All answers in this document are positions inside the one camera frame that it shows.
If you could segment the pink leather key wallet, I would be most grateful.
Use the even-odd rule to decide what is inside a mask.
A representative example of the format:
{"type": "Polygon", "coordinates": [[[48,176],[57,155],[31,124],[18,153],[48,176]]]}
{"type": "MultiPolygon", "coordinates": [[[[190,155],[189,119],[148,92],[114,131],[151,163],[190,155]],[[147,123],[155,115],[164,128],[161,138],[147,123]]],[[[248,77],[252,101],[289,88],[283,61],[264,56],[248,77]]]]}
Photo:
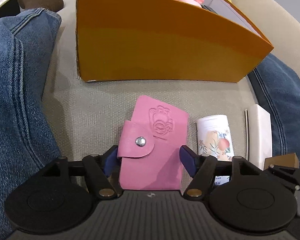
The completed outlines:
{"type": "Polygon", "coordinates": [[[179,190],[189,114],[168,103],[140,96],[119,140],[119,184],[124,190],[179,190]]]}

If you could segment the black rectangular box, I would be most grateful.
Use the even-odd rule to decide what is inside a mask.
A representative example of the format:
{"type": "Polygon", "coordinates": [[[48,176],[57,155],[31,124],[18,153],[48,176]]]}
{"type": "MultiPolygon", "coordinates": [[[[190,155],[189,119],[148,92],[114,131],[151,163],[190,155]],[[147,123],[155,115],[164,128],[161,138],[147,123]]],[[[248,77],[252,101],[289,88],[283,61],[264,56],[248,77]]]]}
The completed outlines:
{"type": "Polygon", "coordinates": [[[217,12],[215,10],[213,10],[211,7],[202,4],[201,7],[207,11],[213,12],[214,14],[217,14],[217,12]]]}

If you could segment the white floral tube bottle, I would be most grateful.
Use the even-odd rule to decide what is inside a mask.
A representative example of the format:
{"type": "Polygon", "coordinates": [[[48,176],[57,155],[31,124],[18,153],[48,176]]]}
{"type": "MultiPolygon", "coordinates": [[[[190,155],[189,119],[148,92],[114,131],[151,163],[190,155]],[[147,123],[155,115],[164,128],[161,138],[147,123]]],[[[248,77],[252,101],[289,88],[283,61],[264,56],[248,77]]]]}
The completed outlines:
{"type": "Polygon", "coordinates": [[[228,117],[210,115],[196,121],[199,155],[211,155],[219,161],[232,161],[234,150],[228,117]]]}

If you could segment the small brown cardboard box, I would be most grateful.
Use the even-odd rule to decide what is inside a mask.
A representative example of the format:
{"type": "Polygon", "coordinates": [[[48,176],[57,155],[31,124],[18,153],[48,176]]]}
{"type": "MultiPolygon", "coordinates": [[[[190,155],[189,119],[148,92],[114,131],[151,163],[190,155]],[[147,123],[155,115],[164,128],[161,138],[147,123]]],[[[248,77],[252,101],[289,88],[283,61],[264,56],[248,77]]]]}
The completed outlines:
{"type": "Polygon", "coordinates": [[[295,153],[289,153],[266,158],[264,160],[264,169],[266,170],[270,165],[299,168],[300,161],[295,153]]]}

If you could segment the white rectangular box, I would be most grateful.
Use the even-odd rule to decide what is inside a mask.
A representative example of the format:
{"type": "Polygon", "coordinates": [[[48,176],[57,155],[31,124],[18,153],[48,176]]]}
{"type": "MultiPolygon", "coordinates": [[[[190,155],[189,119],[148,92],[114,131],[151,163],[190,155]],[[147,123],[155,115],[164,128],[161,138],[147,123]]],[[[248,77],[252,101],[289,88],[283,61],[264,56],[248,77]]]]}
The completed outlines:
{"type": "Polygon", "coordinates": [[[273,156],[270,113],[258,104],[245,110],[246,159],[264,169],[266,158],[273,156]]]}

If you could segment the person's left denim leg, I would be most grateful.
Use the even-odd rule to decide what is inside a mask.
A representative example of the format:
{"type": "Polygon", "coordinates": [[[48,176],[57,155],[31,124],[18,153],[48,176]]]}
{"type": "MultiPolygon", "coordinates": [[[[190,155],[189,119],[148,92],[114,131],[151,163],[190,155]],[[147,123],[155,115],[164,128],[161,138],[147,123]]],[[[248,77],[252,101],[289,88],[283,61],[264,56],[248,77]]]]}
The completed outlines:
{"type": "Polygon", "coordinates": [[[0,18],[0,239],[6,197],[60,155],[42,94],[61,17],[43,8],[0,18]]]}

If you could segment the person's denim leg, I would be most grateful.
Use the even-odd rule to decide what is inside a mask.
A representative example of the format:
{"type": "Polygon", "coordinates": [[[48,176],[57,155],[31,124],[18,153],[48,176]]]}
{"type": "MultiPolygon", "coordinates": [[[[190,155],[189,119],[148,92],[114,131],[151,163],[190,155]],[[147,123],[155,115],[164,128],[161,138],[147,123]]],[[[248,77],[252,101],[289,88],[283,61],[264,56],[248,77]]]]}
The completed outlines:
{"type": "Polygon", "coordinates": [[[6,197],[60,155],[42,94],[61,17],[43,8],[0,18],[0,239],[6,197]]]}
{"type": "Polygon", "coordinates": [[[258,104],[270,114],[273,155],[300,161],[300,78],[273,54],[248,74],[258,104]]]}

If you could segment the person's right denim leg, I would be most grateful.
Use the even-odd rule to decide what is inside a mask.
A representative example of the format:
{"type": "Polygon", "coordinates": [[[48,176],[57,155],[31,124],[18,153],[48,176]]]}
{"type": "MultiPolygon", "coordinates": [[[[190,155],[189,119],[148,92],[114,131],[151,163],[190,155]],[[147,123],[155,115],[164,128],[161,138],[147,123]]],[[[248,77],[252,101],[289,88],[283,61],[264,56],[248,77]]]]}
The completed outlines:
{"type": "Polygon", "coordinates": [[[248,74],[258,104],[270,114],[273,155],[300,161],[300,78],[273,54],[248,74]]]}

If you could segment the orange cardboard storage box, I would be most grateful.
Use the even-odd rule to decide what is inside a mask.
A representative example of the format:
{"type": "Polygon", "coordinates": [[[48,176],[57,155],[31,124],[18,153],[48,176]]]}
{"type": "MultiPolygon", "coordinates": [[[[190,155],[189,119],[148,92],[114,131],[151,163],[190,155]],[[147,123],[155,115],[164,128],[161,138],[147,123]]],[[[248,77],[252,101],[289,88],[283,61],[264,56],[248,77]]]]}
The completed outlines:
{"type": "Polygon", "coordinates": [[[228,0],[207,11],[176,0],[76,0],[83,81],[238,82],[273,49],[228,0]]]}

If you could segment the brown socked foot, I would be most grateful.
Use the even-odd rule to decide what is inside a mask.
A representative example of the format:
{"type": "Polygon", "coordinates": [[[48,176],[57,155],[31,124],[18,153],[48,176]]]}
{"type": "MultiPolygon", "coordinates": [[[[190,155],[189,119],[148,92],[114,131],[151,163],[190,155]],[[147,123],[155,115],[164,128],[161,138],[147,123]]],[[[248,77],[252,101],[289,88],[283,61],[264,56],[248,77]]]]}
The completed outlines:
{"type": "Polygon", "coordinates": [[[18,0],[18,4],[24,10],[44,8],[58,12],[64,8],[63,0],[18,0]]]}

